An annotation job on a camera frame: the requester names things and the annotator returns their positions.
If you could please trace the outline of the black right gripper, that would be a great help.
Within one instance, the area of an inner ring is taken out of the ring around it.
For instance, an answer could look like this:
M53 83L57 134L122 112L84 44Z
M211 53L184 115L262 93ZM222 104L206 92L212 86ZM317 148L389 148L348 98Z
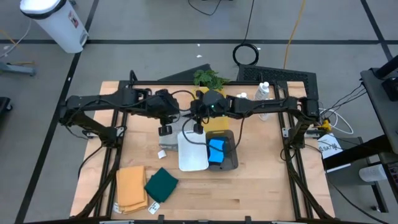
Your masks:
M227 102L224 95L211 89L198 89L190 103L190 118L195 122L193 131L197 134L229 129L225 115Z

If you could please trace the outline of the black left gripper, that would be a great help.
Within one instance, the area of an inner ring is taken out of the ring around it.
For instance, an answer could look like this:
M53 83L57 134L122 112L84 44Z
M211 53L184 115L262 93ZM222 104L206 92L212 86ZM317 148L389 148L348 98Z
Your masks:
M159 136L172 134L171 124L180 113L177 100L166 89L156 91L146 101L146 115L149 118L159 119Z

